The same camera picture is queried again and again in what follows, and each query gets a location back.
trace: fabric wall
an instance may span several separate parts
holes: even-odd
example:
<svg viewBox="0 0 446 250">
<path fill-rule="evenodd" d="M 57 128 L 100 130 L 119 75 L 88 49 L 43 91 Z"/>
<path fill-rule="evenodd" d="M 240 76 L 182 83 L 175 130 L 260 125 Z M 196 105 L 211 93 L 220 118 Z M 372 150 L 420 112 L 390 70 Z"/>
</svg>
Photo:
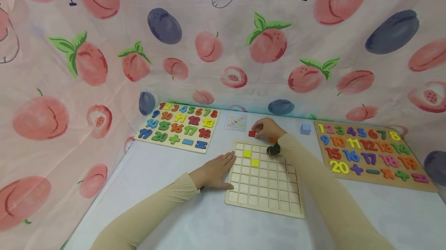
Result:
<svg viewBox="0 0 446 250">
<path fill-rule="evenodd" d="M 392 126 L 446 185 L 443 6 L 0 0 L 1 248 L 61 248 L 159 100 Z"/>
</svg>

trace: colored grid pattern card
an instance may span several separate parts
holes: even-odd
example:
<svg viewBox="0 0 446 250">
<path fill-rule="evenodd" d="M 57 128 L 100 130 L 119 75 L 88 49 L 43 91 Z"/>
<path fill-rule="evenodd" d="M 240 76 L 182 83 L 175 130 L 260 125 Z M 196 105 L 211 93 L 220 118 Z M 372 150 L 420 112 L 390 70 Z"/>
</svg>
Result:
<svg viewBox="0 0 446 250">
<path fill-rule="evenodd" d="M 229 171 L 226 204 L 305 218 L 296 170 L 283 156 L 269 156 L 267 147 L 235 142 L 237 159 Z"/>
<path fill-rule="evenodd" d="M 206 153 L 220 112 L 161 102 L 135 134 L 135 140 Z"/>
<path fill-rule="evenodd" d="M 224 129 L 246 132 L 247 115 L 228 113 L 224 123 Z"/>
<path fill-rule="evenodd" d="M 325 166 L 336 177 L 437 192 L 399 133 L 390 128 L 314 121 Z"/>
</svg>

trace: yellow block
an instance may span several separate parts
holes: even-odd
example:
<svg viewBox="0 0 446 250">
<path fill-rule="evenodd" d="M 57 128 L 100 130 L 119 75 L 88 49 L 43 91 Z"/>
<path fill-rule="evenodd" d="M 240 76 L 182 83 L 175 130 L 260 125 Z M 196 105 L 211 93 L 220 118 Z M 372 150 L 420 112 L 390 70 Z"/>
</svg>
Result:
<svg viewBox="0 0 446 250">
<path fill-rule="evenodd" d="M 250 158 L 250 151 L 244 150 L 243 151 L 243 157 Z"/>
<path fill-rule="evenodd" d="M 258 159 L 251 159 L 251 167 L 259 167 L 259 160 Z"/>
</svg>

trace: hand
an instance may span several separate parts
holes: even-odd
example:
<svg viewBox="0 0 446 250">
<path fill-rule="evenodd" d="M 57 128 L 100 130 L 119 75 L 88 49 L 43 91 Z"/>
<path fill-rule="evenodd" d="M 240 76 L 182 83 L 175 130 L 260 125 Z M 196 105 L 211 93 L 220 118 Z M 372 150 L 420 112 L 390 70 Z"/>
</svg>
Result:
<svg viewBox="0 0 446 250">
<path fill-rule="evenodd" d="M 252 126 L 252 130 L 256 132 L 256 138 L 259 136 L 279 139 L 286 134 L 276 122 L 270 118 L 262 118 Z"/>
<path fill-rule="evenodd" d="M 234 151 L 217 156 L 189 174 L 197 189 L 203 186 L 220 189 L 234 189 L 234 185 L 223 182 L 223 177 L 229 172 L 235 162 Z"/>
</svg>

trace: dark blue plum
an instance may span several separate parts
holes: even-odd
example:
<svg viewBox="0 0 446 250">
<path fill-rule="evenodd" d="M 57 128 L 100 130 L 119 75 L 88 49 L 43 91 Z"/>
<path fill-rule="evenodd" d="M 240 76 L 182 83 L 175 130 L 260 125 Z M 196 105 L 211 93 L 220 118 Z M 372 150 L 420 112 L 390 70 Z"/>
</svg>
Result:
<svg viewBox="0 0 446 250">
<path fill-rule="evenodd" d="M 424 160 L 424 169 L 434 182 L 446 187 L 446 152 L 429 153 Z"/>
<path fill-rule="evenodd" d="M 152 93 L 147 91 L 141 92 L 139 109 L 141 115 L 149 115 L 155 109 L 155 97 Z"/>
<path fill-rule="evenodd" d="M 268 111 L 273 115 L 286 115 L 294 110 L 294 104 L 290 100 L 279 99 L 268 104 Z"/>
<path fill-rule="evenodd" d="M 392 53 L 406 45 L 417 33 L 420 21 L 414 10 L 404 10 L 383 22 L 365 42 L 370 53 Z"/>
<path fill-rule="evenodd" d="M 152 9 L 147 16 L 147 22 L 153 36 L 159 41 L 169 45 L 180 42 L 183 35 L 180 23 L 165 9 Z"/>
</svg>

